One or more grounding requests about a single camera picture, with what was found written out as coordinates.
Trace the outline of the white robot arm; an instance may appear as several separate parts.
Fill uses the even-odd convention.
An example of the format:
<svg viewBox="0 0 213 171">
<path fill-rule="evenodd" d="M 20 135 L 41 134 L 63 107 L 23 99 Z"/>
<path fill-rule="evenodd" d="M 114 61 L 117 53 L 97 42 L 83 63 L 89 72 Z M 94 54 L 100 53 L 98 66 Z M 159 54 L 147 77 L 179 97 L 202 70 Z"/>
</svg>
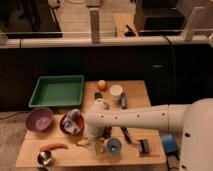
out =
<svg viewBox="0 0 213 171">
<path fill-rule="evenodd" d="M 179 171 L 213 171 L 213 98 L 117 111 L 105 107 L 106 101 L 97 99 L 85 114 L 84 136 L 90 141 L 105 127 L 181 132 Z"/>
</svg>

